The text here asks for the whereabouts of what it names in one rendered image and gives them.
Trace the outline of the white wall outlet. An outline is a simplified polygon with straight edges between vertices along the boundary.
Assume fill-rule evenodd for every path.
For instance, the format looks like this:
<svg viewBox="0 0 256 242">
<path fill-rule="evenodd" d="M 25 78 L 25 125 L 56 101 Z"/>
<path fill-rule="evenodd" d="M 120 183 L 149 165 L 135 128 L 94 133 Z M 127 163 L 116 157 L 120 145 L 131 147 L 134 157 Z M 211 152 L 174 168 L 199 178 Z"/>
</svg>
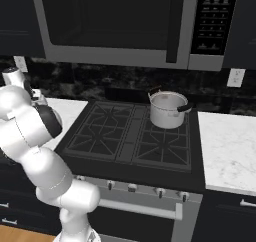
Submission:
<svg viewBox="0 0 256 242">
<path fill-rule="evenodd" d="M 240 88 L 242 86 L 245 69 L 232 68 L 227 81 L 228 87 Z"/>
<path fill-rule="evenodd" d="M 16 66 L 24 73 L 28 72 L 25 58 L 23 56 L 14 56 Z"/>
</svg>

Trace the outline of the silver microwave oven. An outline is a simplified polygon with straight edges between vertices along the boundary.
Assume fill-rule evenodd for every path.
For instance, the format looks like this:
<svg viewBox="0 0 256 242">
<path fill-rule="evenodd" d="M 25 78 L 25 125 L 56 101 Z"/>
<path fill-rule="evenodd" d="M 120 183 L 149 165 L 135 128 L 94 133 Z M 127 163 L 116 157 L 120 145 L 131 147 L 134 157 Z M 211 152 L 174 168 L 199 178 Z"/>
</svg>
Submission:
<svg viewBox="0 0 256 242">
<path fill-rule="evenodd" d="M 184 0 L 176 63 L 166 62 L 170 0 L 34 0 L 57 62 L 219 71 L 236 0 Z"/>
</svg>

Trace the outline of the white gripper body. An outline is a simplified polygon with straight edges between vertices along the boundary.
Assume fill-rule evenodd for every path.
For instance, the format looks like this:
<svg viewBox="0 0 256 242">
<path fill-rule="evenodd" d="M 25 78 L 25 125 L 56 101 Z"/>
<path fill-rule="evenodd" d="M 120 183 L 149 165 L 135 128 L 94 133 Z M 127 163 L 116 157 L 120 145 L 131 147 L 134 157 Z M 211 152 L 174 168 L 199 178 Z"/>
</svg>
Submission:
<svg viewBox="0 0 256 242">
<path fill-rule="evenodd" d="M 38 105 L 48 105 L 48 102 L 44 95 L 42 94 L 40 89 L 33 89 L 32 90 L 33 96 L 32 96 L 32 105 L 35 106 Z"/>
</svg>

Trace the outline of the black gas hob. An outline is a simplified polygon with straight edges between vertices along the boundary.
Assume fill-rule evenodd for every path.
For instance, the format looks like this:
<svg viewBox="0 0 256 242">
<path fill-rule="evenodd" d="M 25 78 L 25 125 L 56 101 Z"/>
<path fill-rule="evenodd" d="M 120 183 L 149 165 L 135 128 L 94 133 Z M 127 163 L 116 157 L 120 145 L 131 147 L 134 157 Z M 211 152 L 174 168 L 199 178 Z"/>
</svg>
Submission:
<svg viewBox="0 0 256 242">
<path fill-rule="evenodd" d="M 198 113 L 175 129 L 150 121 L 145 104 L 91 101 L 55 149 L 74 174 L 201 193 L 205 176 Z"/>
</svg>

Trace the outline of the black wall cupboard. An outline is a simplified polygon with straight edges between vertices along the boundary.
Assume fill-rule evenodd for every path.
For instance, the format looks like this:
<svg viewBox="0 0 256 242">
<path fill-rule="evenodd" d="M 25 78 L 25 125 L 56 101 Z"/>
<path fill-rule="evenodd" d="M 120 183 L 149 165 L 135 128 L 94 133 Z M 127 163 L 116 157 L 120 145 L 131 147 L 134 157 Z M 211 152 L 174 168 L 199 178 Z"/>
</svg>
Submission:
<svg viewBox="0 0 256 242">
<path fill-rule="evenodd" d="M 256 0 L 236 1 L 223 67 L 256 70 Z"/>
<path fill-rule="evenodd" d="M 0 0 L 0 55 L 45 57 L 33 0 Z"/>
</svg>

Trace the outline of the black drawer front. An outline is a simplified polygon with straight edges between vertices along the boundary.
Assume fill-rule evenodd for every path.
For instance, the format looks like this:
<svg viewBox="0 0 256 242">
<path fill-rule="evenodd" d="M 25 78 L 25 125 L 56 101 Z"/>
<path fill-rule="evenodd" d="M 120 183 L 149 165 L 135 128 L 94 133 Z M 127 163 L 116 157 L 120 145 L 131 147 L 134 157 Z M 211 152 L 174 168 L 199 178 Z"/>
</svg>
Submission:
<svg viewBox="0 0 256 242">
<path fill-rule="evenodd" d="M 0 203 L 9 203 L 9 209 L 42 215 L 44 204 L 35 196 L 35 187 L 23 177 L 0 174 Z"/>
<path fill-rule="evenodd" d="M 206 190 L 192 242 L 256 242 L 256 196 Z"/>
<path fill-rule="evenodd" d="M 6 218 L 10 221 L 18 220 L 18 224 L 11 225 L 2 223 L 1 219 L 3 218 Z M 24 214 L 13 211 L 0 211 L 0 224 L 49 235 L 58 235 L 61 231 L 61 225 L 59 221 L 51 220 L 48 217 L 41 217 L 33 214 Z"/>
</svg>

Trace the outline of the silver oven door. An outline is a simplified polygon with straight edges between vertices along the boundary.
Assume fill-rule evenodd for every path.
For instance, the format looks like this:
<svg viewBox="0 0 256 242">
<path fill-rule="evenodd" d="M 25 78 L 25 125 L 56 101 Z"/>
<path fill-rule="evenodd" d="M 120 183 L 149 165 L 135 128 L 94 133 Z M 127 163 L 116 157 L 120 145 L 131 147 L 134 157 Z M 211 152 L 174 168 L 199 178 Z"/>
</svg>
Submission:
<svg viewBox="0 0 256 242">
<path fill-rule="evenodd" d="M 183 205 L 183 219 L 173 220 L 151 215 L 115 210 L 100 205 L 89 214 L 92 227 L 101 236 L 102 242 L 192 242 L 202 195 L 189 193 L 183 202 L 179 191 L 168 190 L 159 198 L 155 189 L 140 186 L 136 192 L 125 188 L 100 188 L 101 199 L 175 210 L 175 204 Z"/>
</svg>

